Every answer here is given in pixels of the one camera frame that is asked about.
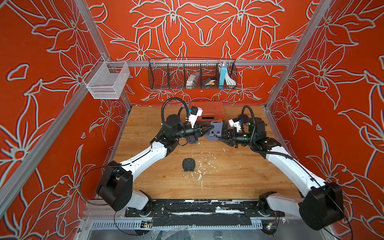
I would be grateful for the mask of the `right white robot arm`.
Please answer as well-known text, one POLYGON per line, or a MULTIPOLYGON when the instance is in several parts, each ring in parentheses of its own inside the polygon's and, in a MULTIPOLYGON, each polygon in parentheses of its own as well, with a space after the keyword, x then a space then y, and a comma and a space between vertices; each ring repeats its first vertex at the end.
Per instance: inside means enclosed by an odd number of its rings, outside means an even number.
POLYGON ((256 118, 250 106, 244 106, 251 116, 241 113, 228 120, 219 140, 230 147, 250 147, 269 163, 276 166, 298 188, 301 198, 286 197, 275 191, 259 196, 257 211, 268 217, 279 212, 300 217, 311 229, 319 231, 343 220, 343 190, 334 182, 315 175, 292 157, 274 138, 267 136, 265 122, 256 118))

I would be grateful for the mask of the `black phone stand front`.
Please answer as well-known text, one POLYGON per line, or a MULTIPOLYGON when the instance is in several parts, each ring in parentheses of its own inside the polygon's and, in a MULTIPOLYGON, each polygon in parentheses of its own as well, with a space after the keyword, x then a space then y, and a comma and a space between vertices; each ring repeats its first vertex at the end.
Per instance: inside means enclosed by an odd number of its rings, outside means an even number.
POLYGON ((184 172, 194 172, 196 167, 196 162, 192 158, 186 158, 182 162, 182 168, 184 172))

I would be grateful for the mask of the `purple-grey phone stand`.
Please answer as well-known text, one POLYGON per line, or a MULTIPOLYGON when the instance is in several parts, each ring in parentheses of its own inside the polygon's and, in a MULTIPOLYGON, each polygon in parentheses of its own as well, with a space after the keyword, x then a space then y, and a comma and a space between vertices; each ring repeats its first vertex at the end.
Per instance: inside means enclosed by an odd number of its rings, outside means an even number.
POLYGON ((199 141, 199 139, 195 136, 189 136, 186 138, 186 140, 188 144, 192 144, 192 145, 197 144, 199 141))

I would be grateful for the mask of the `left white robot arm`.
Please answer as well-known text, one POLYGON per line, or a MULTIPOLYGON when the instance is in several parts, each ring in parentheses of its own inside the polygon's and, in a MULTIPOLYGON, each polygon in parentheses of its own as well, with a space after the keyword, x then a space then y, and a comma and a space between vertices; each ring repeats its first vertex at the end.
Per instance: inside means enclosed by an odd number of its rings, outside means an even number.
POLYGON ((142 191, 133 190, 133 183, 137 177, 154 163, 170 155, 179 146, 180 139, 189 137, 198 139, 213 129, 213 125, 198 121, 203 114, 202 108, 188 107, 184 100, 177 97, 170 100, 183 104, 186 120, 182 121, 178 114, 166 118, 164 116, 166 104, 163 104, 162 127, 150 141, 149 147, 126 161, 121 163, 112 161, 105 167, 96 192, 116 212, 124 208, 133 208, 147 214, 152 199, 142 191))

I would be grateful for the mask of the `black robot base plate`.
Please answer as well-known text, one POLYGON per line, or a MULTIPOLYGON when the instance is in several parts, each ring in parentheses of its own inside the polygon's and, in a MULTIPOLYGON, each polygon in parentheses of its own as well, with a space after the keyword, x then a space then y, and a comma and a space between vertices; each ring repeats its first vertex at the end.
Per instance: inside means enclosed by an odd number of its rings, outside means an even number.
POLYGON ((282 212, 262 215, 258 200, 155 199, 147 215, 126 208, 125 217, 149 218, 155 227, 250 227, 261 229, 285 216, 282 212))

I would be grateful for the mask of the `purple phone stand front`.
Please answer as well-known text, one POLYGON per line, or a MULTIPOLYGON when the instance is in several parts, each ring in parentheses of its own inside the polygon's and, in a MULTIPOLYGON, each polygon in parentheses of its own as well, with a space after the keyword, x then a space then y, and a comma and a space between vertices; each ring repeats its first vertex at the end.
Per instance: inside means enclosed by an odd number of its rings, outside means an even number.
POLYGON ((208 141, 215 142, 221 138, 223 130, 223 121, 212 121, 210 124, 214 125, 214 129, 210 131, 210 138, 206 138, 208 141))

